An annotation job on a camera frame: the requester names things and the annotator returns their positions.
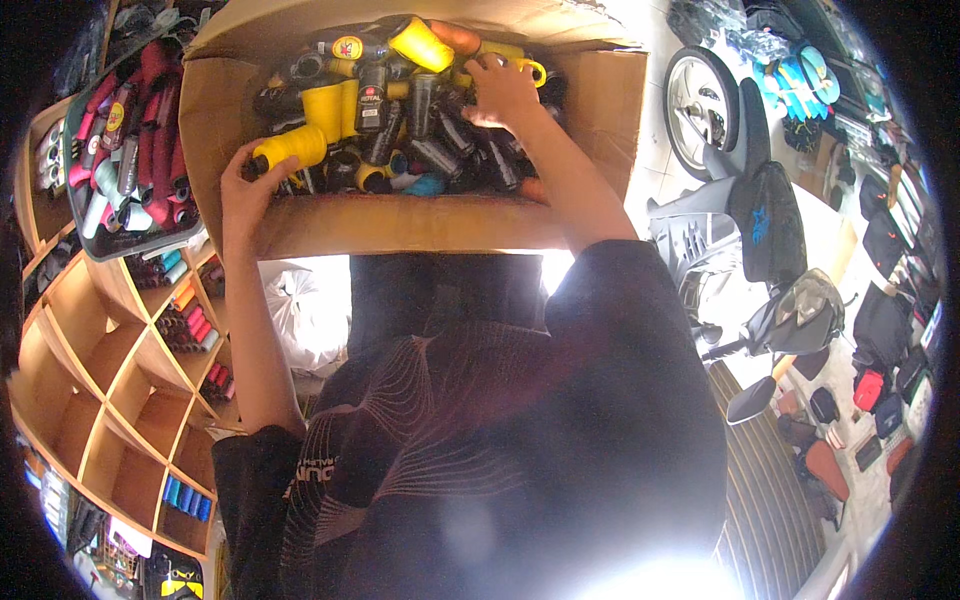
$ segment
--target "cardboard box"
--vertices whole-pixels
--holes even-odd
[[[632,45],[626,31],[602,9],[558,0],[231,0],[187,49],[180,97],[187,171],[218,250],[220,175],[237,148],[263,134],[252,98],[269,79],[271,65],[294,56],[320,29],[409,12],[473,28],[487,39],[548,48],[569,79],[568,132],[625,197],[636,159],[646,55],[625,51]],[[265,259],[565,247],[548,207],[502,196],[284,198],[271,204],[260,234]]]

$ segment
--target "hand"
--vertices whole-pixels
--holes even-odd
[[[224,254],[245,252],[255,255],[256,229],[267,210],[270,197],[280,182],[297,171],[300,160],[290,156],[256,181],[240,175],[243,163],[263,139],[255,139],[233,155],[227,170],[220,177],[220,200],[223,206]]]
[[[520,124],[543,110],[533,68],[528,64],[521,71],[510,63],[502,66],[493,53],[481,55],[480,62],[468,60],[464,65],[473,76],[477,94],[477,105],[465,107],[464,118],[477,127],[502,127],[516,135]]]

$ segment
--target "tire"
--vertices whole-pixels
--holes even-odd
[[[672,107],[670,100],[670,80],[674,69],[677,67],[677,64],[681,60],[687,58],[694,58],[706,64],[710,71],[713,72],[713,76],[716,78],[717,82],[720,83],[720,86],[723,88],[724,105],[727,110],[727,123],[725,127],[726,135],[724,137],[723,145],[720,149],[724,152],[729,152],[734,146],[736,146],[737,137],[739,136],[740,132],[739,85],[737,85],[736,80],[733,78],[733,73],[731,73],[730,69],[727,68],[727,65],[720,60],[720,57],[710,52],[710,50],[707,48],[700,46],[687,46],[682,48],[675,55],[673,55],[673,58],[670,59],[670,63],[667,64],[666,67],[666,75],[663,78],[663,122],[666,125],[666,134],[667,138],[670,140],[670,148],[687,173],[700,181],[710,181],[713,179],[713,177],[710,176],[710,173],[706,168],[700,168],[695,164],[689,163],[684,158],[683,153],[678,151],[680,144],[676,139],[673,127],[671,127],[670,119]]]

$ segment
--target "spool label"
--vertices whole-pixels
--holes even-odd
[[[121,123],[123,123],[123,105],[114,102],[113,106],[110,107],[110,115],[107,117],[107,131],[117,131]]]
[[[338,59],[359,59],[363,56],[363,40],[356,36],[343,36],[333,42],[331,54]]]

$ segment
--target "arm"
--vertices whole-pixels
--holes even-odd
[[[479,127],[502,127],[516,137],[537,168],[550,206],[566,230],[574,254],[603,240],[636,240],[636,230],[610,184],[546,109],[532,69],[500,66],[493,55],[466,68],[477,86],[477,106],[464,116]]]
[[[297,405],[290,368],[267,310],[256,267],[254,235],[271,194],[297,169],[299,160],[291,156],[259,180],[245,181],[240,177],[240,165],[259,141],[238,150],[220,179],[233,380],[240,418],[248,433],[267,425],[279,425],[302,439],[306,427]]]

